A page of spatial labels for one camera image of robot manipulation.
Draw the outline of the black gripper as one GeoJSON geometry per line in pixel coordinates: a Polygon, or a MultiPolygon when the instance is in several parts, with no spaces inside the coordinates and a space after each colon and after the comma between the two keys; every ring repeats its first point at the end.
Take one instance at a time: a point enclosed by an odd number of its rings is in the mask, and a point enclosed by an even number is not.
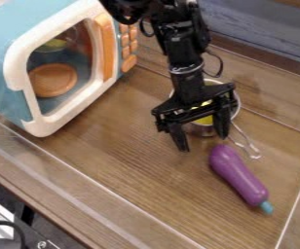
{"type": "Polygon", "coordinates": [[[189,151],[186,135],[181,125],[213,116],[214,129],[221,137],[229,135],[230,110],[237,105],[234,83],[206,85],[202,69],[171,67],[170,75],[174,85],[173,96],[151,110],[159,131],[170,132],[181,152],[189,151]]]}

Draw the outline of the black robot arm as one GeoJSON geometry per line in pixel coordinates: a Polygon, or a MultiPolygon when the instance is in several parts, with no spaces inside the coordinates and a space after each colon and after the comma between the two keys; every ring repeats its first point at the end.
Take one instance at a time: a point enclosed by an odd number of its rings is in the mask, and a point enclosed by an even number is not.
{"type": "Polygon", "coordinates": [[[99,0],[111,17],[122,24],[151,23],[169,61],[174,93],[151,110],[157,128],[166,132],[177,148],[189,150],[182,126],[211,117],[221,138],[229,135],[230,110],[237,106],[234,84],[206,85],[202,53],[210,44],[210,32],[197,0],[99,0]]]}

